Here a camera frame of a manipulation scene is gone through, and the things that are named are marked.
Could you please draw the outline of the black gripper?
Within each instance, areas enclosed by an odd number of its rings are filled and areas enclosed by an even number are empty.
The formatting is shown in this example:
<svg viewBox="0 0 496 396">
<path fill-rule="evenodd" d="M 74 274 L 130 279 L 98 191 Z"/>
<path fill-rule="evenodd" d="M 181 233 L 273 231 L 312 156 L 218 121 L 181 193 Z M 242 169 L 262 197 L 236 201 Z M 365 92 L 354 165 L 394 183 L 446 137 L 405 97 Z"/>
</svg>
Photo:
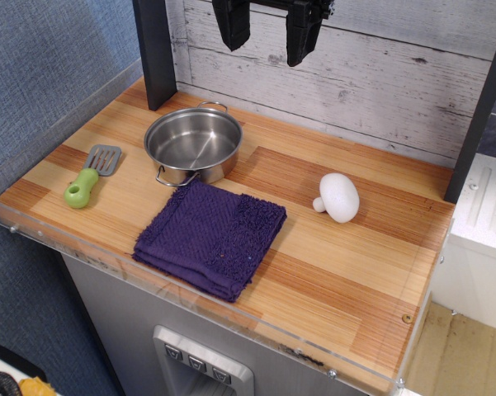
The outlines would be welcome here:
<svg viewBox="0 0 496 396">
<path fill-rule="evenodd" d="M 322 17 L 330 17 L 335 10 L 331 0 L 251 0 L 265 7 L 281 10 L 286 16 L 287 64 L 295 67 L 317 43 Z M 212 6 L 224 44 L 231 50 L 239 49 L 250 37 L 250 1 L 213 0 Z"/>
</svg>

